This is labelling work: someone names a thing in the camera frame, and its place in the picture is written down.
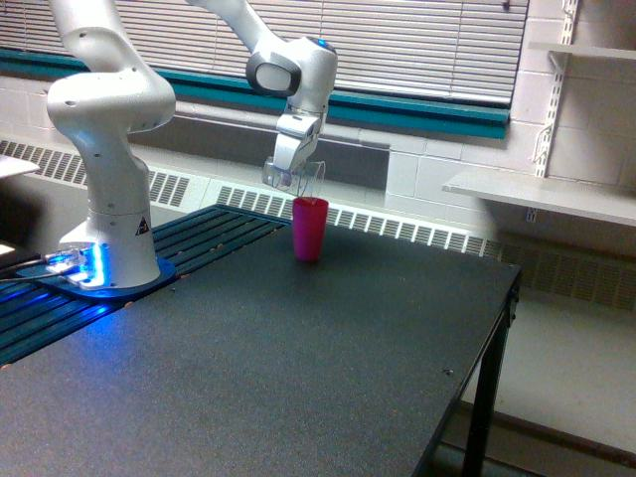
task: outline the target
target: window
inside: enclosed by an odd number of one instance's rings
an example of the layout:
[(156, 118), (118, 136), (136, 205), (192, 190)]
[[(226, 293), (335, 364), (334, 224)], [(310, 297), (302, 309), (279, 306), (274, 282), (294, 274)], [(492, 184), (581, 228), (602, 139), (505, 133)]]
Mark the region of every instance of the window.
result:
[[(529, 0), (250, 0), (283, 38), (338, 51), (336, 88), (510, 104)], [(248, 53), (215, 15), (185, 0), (116, 0), (155, 67), (243, 77)], [(3, 0), (4, 47), (66, 54), (44, 0)]]

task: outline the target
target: warning label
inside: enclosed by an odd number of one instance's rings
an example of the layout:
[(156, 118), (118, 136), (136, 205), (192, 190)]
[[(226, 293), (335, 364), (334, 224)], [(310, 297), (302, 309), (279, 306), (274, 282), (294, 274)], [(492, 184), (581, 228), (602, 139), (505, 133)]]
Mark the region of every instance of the warning label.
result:
[(148, 227), (148, 223), (146, 222), (146, 218), (145, 217), (141, 217), (141, 222), (139, 223), (139, 227), (137, 228), (137, 234), (135, 234), (136, 236), (141, 236), (143, 234), (145, 234), (146, 232), (150, 232), (150, 228)]

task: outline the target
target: teal window sill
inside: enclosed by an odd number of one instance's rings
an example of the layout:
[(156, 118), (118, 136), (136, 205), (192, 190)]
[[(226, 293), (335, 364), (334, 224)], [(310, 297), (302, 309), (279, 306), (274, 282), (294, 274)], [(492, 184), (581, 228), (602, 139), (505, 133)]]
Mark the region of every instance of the teal window sill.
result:
[[(75, 58), (0, 49), (0, 73), (51, 79), (85, 71), (85, 65)], [(179, 95), (276, 111), (282, 111), (285, 105), (284, 99), (255, 93), (245, 79), (156, 71)], [(329, 99), (329, 117), (367, 123), (374, 128), (389, 126), (503, 139), (510, 110), (336, 90)]]

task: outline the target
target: white shelf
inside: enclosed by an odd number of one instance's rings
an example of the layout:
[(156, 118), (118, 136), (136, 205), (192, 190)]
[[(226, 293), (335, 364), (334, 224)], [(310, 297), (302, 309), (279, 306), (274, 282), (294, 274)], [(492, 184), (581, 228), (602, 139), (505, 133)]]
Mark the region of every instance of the white shelf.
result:
[(636, 192), (498, 169), (462, 172), (446, 192), (636, 227)]
[(0, 154), (0, 179), (5, 177), (17, 176), (19, 174), (27, 174), (40, 169), (33, 162), (23, 161), (15, 157)]
[(616, 50), (614, 48), (586, 47), (581, 45), (560, 45), (558, 43), (530, 42), (531, 50), (565, 53), (577, 57), (609, 58), (636, 61), (636, 50)]

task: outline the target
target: heating vent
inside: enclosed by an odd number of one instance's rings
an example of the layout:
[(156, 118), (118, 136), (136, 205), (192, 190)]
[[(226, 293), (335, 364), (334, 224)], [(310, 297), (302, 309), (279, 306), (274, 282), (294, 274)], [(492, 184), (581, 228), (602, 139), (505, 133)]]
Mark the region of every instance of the heating vent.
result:
[[(40, 167), (34, 174), (77, 186), (86, 185), (86, 171), (77, 155), (12, 141), (0, 141), (0, 154), (31, 161)], [(151, 170), (148, 175), (150, 202), (181, 207), (190, 179)]]
[[(218, 203), (291, 219), (291, 201), (267, 191), (229, 185), (221, 187)], [(524, 269), (525, 286), (592, 301), (624, 310), (636, 306), (636, 269), (608, 265), (550, 250), (476, 237), (470, 231), (389, 214), (332, 204), (327, 215), (332, 226), (368, 234), (405, 239), (446, 250), (515, 263)]]

